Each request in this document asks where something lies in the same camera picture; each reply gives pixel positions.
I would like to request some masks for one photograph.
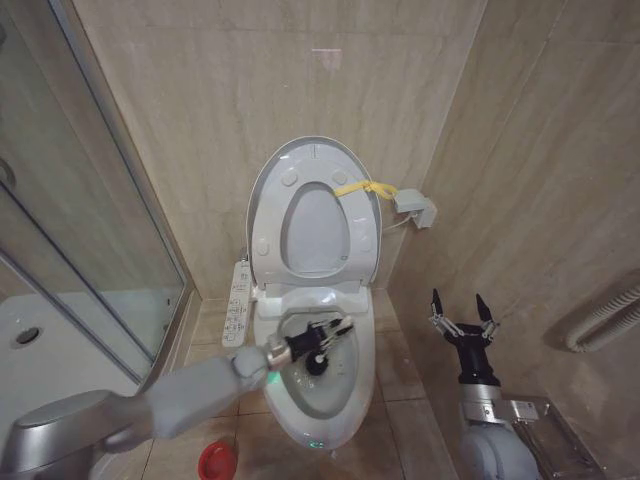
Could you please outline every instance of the toilet lid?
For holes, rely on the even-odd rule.
[[[333,194],[369,178],[355,155],[329,138],[303,137],[278,149],[256,180],[247,214],[256,284],[372,281],[379,259],[378,199],[363,190]]]

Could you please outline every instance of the yellow strap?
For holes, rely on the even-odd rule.
[[[362,180],[361,182],[352,183],[351,185],[345,185],[344,187],[334,188],[333,193],[336,197],[341,197],[356,190],[363,189],[365,192],[376,192],[378,196],[385,200],[391,200],[393,196],[398,193],[398,189],[393,185],[386,183],[372,182],[371,180]]]

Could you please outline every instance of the gray robot arm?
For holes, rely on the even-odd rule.
[[[233,356],[176,370],[133,397],[97,390],[40,407],[14,422],[0,480],[87,479],[103,454],[179,435],[261,388],[269,371],[326,351],[352,328],[348,316],[315,322],[296,337],[272,337],[264,347],[242,347]]]
[[[528,402],[502,398],[500,380],[485,352],[500,324],[480,295],[476,303],[481,325],[451,322],[435,289],[431,302],[431,322],[458,352],[460,412],[465,423],[462,456],[477,480],[539,480],[533,454],[511,427],[513,420],[533,422],[538,414]]]

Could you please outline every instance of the white toilet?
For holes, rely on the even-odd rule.
[[[253,187],[247,241],[256,288],[256,344],[278,329],[351,315],[354,330],[328,352],[320,376],[304,359],[270,376],[271,411],[298,443],[334,449],[358,430],[371,402],[375,370],[369,285],[380,252],[380,205],[364,190],[337,198],[333,189],[369,180],[339,142],[303,137],[281,147]]]

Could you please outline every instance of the red bottle cap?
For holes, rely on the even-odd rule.
[[[236,454],[224,442],[214,442],[205,448],[198,461],[200,480],[231,480],[236,473]]]

